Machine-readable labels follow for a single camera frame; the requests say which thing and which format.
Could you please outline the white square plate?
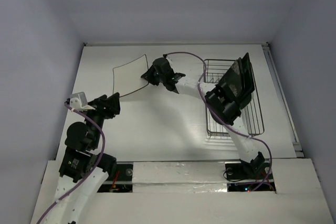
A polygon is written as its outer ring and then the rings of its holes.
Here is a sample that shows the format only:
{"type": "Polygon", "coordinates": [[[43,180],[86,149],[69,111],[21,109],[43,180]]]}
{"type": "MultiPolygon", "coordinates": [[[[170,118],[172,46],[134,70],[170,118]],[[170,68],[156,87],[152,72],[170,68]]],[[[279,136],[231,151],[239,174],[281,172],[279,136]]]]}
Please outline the white square plate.
{"type": "Polygon", "coordinates": [[[113,94],[119,93],[120,97],[135,93],[146,87],[148,81],[141,78],[149,69],[146,54],[126,64],[113,68],[113,94]]]}

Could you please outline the black floral square plate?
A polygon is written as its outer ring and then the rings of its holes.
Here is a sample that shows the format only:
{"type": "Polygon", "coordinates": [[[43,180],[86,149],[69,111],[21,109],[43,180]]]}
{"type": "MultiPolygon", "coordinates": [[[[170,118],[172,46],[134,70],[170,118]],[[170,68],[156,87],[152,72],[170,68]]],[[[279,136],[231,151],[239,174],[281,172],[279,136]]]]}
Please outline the black floral square plate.
{"type": "Polygon", "coordinates": [[[216,87],[224,99],[238,99],[243,93],[242,58],[239,57],[221,77],[216,87]]]}

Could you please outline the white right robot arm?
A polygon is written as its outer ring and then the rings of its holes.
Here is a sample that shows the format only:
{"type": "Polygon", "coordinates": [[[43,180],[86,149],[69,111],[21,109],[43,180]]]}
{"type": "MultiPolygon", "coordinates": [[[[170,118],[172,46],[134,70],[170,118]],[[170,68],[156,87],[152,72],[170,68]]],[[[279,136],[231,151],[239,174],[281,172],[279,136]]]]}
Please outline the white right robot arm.
{"type": "Polygon", "coordinates": [[[258,175],[265,158],[248,136],[244,114],[255,90],[249,54],[235,60],[216,84],[174,72],[171,63],[168,57],[157,58],[141,78],[154,86],[163,84],[174,93],[202,99],[212,118],[228,131],[238,150],[243,174],[248,178],[258,175]]]}

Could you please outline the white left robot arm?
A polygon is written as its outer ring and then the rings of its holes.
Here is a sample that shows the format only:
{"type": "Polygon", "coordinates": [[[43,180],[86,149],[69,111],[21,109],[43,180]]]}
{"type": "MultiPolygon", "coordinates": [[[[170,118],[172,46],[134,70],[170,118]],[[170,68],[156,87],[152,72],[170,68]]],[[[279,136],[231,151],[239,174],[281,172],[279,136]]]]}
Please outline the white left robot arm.
{"type": "Polygon", "coordinates": [[[81,115],[82,122],[71,124],[66,131],[65,153],[50,213],[44,223],[81,223],[99,187],[116,174],[116,158],[104,153],[105,120],[120,113],[120,95],[102,95],[87,101],[84,92],[72,94],[65,102],[71,112],[81,115]],[[99,154],[93,151],[98,147],[99,154]]]}

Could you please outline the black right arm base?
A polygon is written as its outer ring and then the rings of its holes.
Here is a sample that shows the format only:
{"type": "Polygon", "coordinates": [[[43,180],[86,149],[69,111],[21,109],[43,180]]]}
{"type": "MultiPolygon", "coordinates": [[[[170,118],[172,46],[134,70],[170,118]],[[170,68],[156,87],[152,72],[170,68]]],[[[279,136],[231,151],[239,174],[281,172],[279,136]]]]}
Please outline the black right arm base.
{"type": "Polygon", "coordinates": [[[265,178],[269,168],[270,163],[263,161],[225,163],[223,177],[230,182],[260,180],[265,178]]]}

